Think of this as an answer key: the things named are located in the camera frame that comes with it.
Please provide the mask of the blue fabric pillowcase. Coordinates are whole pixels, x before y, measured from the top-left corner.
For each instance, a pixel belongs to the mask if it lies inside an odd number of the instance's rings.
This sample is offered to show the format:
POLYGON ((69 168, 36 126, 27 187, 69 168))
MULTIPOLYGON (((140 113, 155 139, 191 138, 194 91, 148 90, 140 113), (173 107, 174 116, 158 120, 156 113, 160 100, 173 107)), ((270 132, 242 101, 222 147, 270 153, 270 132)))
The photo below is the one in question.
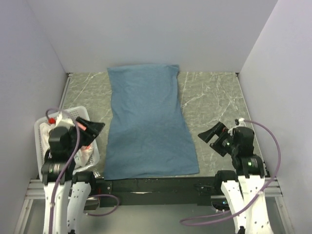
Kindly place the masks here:
POLYGON ((199 173, 195 145, 178 99, 178 65, 108 68, 112 88, 104 178, 199 173))

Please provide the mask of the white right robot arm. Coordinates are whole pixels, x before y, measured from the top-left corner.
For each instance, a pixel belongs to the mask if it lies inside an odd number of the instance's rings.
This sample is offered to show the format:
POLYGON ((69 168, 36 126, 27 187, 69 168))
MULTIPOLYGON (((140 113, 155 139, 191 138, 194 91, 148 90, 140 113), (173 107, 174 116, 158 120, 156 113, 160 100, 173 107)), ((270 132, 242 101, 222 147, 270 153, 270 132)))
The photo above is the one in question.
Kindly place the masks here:
POLYGON ((221 156, 229 154, 233 171, 218 171, 214 190, 224 195, 233 216, 237 234, 272 234, 264 185, 265 170, 261 157, 254 153, 254 131, 241 118, 236 126, 227 128, 218 122, 198 137, 221 156))

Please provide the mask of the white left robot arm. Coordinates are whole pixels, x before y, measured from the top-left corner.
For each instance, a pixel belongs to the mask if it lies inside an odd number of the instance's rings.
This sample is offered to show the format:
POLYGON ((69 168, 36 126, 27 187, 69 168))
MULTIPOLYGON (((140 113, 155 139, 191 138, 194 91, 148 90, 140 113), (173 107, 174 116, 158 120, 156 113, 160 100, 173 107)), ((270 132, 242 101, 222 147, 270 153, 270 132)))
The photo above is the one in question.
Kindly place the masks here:
POLYGON ((88 196, 98 189, 92 172, 78 171, 94 152, 103 122, 57 117, 47 132, 48 148, 41 167, 45 195, 43 233, 76 234, 88 196))

